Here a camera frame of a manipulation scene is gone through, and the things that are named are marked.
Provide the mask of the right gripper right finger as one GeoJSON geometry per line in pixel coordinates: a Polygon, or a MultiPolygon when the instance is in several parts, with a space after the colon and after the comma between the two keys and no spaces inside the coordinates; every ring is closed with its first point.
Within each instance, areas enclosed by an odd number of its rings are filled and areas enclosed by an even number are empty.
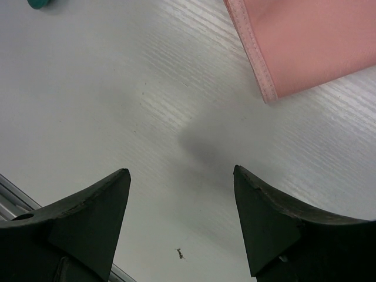
{"type": "Polygon", "coordinates": [[[374,281],[375,222],[309,205],[242,166],[234,195],[257,281],[374,281]]]}

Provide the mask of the pink satin napkin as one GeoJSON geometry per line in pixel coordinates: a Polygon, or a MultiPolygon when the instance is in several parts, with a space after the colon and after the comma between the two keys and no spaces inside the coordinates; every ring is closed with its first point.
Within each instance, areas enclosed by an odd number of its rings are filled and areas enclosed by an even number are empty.
{"type": "Polygon", "coordinates": [[[265,102],[375,65],[374,1],[226,1],[265,102]]]}

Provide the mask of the teal plastic spoon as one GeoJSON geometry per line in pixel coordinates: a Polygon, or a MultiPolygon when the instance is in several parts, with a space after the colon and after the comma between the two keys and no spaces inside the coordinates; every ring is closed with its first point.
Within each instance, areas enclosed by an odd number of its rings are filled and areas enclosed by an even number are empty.
{"type": "Polygon", "coordinates": [[[51,0],[27,0],[27,2],[32,9],[39,10],[47,6],[51,0]]]}

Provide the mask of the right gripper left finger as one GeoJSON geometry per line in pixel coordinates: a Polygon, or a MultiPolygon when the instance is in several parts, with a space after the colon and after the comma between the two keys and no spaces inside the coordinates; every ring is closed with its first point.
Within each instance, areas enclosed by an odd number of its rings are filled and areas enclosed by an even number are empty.
{"type": "Polygon", "coordinates": [[[1,220],[2,281],[108,281],[131,177],[119,169],[77,193],[1,220]]]}

